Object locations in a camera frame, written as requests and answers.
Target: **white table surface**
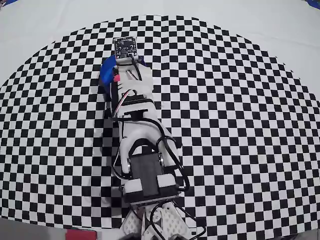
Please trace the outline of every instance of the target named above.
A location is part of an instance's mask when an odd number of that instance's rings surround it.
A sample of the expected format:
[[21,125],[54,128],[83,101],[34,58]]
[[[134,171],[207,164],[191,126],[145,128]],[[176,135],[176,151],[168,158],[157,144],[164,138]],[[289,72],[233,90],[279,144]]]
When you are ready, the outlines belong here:
[[[302,0],[122,0],[120,7],[111,0],[19,0],[0,11],[0,86],[54,40],[136,15],[195,17],[241,35],[277,56],[320,99],[320,10]],[[119,234],[112,229],[102,237]]]

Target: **black and white checkerboard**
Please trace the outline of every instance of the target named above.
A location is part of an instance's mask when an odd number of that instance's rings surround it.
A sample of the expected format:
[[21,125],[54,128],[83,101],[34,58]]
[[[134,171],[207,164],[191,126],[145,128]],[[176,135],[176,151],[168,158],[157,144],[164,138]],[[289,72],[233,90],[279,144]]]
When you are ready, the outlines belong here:
[[136,36],[152,68],[158,117],[183,145],[191,188],[178,202],[207,225],[208,238],[273,238],[320,225],[319,102],[258,45],[182,16],[134,16],[72,32],[5,82],[2,218],[121,225],[128,208],[110,167],[119,135],[104,117],[98,78],[113,38],[124,36]]

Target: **blue object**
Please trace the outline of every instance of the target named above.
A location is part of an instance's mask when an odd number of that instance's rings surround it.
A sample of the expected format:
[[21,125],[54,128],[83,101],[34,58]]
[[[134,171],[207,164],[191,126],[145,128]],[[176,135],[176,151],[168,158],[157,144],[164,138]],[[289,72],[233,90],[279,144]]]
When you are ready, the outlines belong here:
[[111,55],[102,64],[100,68],[100,79],[104,88],[108,88],[109,84],[114,80],[113,68],[116,65],[116,56]]
[[12,3],[16,2],[16,1],[18,1],[18,0],[6,0],[5,6],[9,5],[9,4],[12,4]]
[[311,7],[320,9],[320,3],[318,2],[318,0],[307,0],[307,2]]

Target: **red object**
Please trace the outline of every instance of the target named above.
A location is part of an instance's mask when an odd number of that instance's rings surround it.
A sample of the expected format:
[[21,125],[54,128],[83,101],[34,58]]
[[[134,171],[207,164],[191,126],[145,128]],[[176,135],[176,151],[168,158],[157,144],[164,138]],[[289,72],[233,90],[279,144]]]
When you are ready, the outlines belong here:
[[120,75],[119,74],[115,75],[114,78],[113,78],[113,81],[114,82],[119,82],[120,81]]
[[97,232],[68,229],[65,234],[65,240],[97,240]]

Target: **robotic arm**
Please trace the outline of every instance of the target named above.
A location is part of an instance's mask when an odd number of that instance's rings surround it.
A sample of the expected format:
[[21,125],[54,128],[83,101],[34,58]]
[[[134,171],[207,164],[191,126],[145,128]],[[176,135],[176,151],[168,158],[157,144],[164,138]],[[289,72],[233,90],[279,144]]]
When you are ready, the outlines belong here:
[[[114,50],[115,62],[109,58],[111,67],[107,68],[112,69],[111,80],[102,82],[110,92],[112,119],[119,123],[120,144],[113,170],[118,178],[127,180],[122,187],[124,201],[133,208],[144,209],[140,219],[142,240],[194,240],[206,230],[203,228],[202,233],[192,237],[176,207],[195,218],[173,204],[181,191],[189,189],[190,183],[179,161],[175,140],[157,118],[152,70],[142,64],[135,38],[114,39]],[[147,146],[147,153],[135,154],[140,146]],[[122,173],[115,170],[119,157]],[[185,187],[177,185],[176,169],[181,172]],[[127,236],[132,229],[128,225],[135,217],[140,218],[132,209],[122,224]]]
[[[152,91],[152,70],[139,61],[136,40],[114,40],[116,66],[110,83],[111,110],[119,122],[121,169],[128,179],[123,187],[125,202],[149,205],[173,199],[188,190],[189,180],[179,161],[175,141],[157,118]],[[140,146],[149,153],[134,154]],[[185,179],[185,188],[177,187],[174,169]]]

